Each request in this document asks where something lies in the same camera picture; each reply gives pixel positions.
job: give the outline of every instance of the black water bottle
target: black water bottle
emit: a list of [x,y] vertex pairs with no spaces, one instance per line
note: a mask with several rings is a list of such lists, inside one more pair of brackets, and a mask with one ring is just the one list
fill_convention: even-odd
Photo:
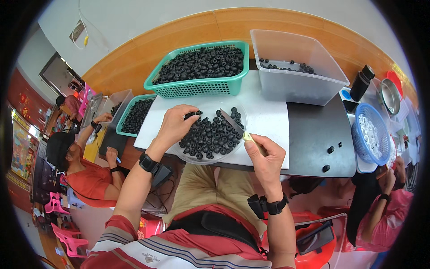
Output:
[[373,69],[370,66],[365,65],[363,70],[357,74],[354,82],[352,83],[350,95],[354,101],[360,101],[370,85],[370,80],[374,77],[375,73]]

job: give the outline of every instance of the knife handle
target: knife handle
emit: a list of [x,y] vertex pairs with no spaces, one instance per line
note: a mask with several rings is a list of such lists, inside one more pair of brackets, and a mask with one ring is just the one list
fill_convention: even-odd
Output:
[[258,148],[258,150],[260,151],[260,153],[261,153],[261,155],[263,155],[264,157],[266,157],[267,156],[267,152],[265,151],[265,150],[263,150],[261,147],[260,147],[260,145],[259,144],[257,144],[255,141],[254,141],[254,139],[252,139],[252,136],[248,133],[248,132],[244,132],[243,133],[243,136],[242,136],[242,138],[243,138],[243,140],[251,140],[251,141],[253,141],[254,142],[254,144],[256,144],[257,145],[257,148]]

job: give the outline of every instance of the wall outlet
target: wall outlet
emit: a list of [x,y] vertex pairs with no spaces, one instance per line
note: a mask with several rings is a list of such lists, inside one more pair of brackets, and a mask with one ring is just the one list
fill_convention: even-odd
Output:
[[70,40],[72,42],[76,42],[76,40],[78,39],[78,37],[81,35],[81,33],[84,31],[84,23],[79,20],[76,27],[73,29],[73,31],[70,33]]

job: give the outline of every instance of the white wall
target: white wall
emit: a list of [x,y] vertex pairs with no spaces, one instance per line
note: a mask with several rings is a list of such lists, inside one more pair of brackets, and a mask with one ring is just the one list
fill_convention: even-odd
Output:
[[[109,52],[156,26],[203,11],[244,6],[292,9],[346,26],[379,46],[413,81],[399,42],[370,0],[84,0],[81,11],[91,24],[84,18],[89,42],[83,50],[69,39],[79,20],[78,0],[52,1],[38,22],[58,53],[82,76]],[[77,40],[80,47],[85,35]]]
[[55,52],[45,34],[39,29],[24,45],[16,63],[28,84],[52,105],[55,104],[58,95],[39,77],[39,73]]

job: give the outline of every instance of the blue plastic basket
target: blue plastic basket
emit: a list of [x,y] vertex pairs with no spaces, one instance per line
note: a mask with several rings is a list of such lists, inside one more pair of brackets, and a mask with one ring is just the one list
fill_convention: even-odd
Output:
[[130,108],[132,106],[134,106],[134,104],[137,101],[145,100],[145,99],[152,99],[152,100],[154,100],[155,97],[157,97],[157,94],[155,94],[155,93],[138,95],[138,96],[133,97],[133,99],[131,99],[130,103],[127,105],[127,108],[124,110],[124,113],[121,115],[120,121],[118,122],[117,129],[116,129],[117,130],[117,134],[123,135],[123,136],[137,137],[137,134],[134,134],[134,133],[124,133],[124,132],[121,132],[121,130],[123,128],[124,121],[126,120],[128,114],[130,112]]
[[[364,140],[360,124],[358,123],[358,117],[361,114],[368,120],[371,120],[373,126],[376,127],[376,129],[378,130],[378,149],[382,153],[382,156],[379,159],[377,159],[372,154]],[[385,165],[388,162],[388,158],[390,157],[391,151],[390,135],[388,134],[387,126],[385,126],[381,115],[371,105],[367,103],[361,103],[357,106],[355,111],[355,122],[351,127],[351,133],[355,152],[364,162],[368,164],[375,163],[377,165]]]
[[[217,47],[239,48],[243,52],[243,69],[240,74],[232,77],[214,77],[202,78],[193,80],[184,80],[178,82],[169,82],[164,84],[153,85],[152,82],[160,76],[162,65],[166,65],[170,60],[174,59],[177,54],[200,50],[201,47],[213,49]],[[176,49],[167,54],[145,80],[143,87],[146,90],[153,90],[163,98],[178,98],[200,95],[208,92],[228,93],[237,95],[242,85],[242,78],[249,71],[249,45],[245,41],[231,40],[199,44],[188,46],[185,48]]]

